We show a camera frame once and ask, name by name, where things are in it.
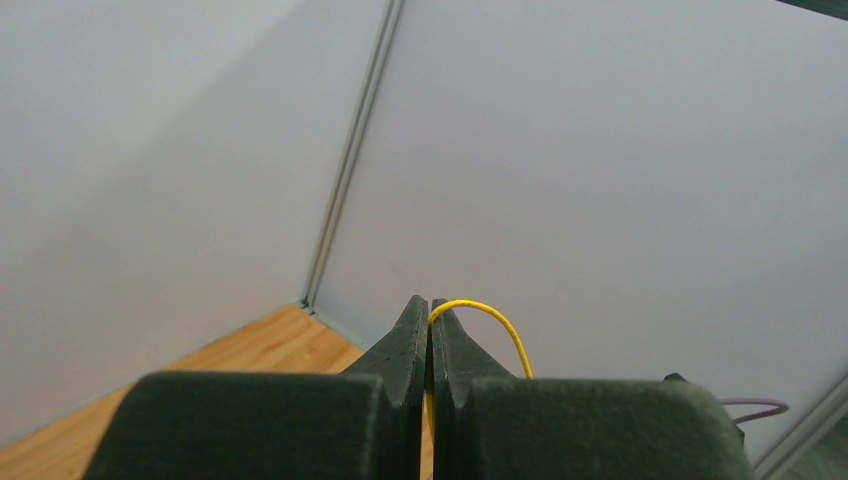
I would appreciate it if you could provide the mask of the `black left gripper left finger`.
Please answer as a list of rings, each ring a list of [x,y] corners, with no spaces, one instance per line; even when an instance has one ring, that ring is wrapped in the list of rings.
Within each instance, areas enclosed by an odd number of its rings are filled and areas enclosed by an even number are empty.
[[[337,374],[164,371],[115,411],[87,479],[415,479],[429,306]]]

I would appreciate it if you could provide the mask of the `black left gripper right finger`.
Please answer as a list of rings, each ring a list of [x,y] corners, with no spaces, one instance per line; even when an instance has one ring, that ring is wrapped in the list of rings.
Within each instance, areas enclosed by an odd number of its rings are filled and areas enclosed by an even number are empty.
[[[660,380],[526,379],[465,330],[444,299],[429,327],[438,479],[748,479],[721,402]]]

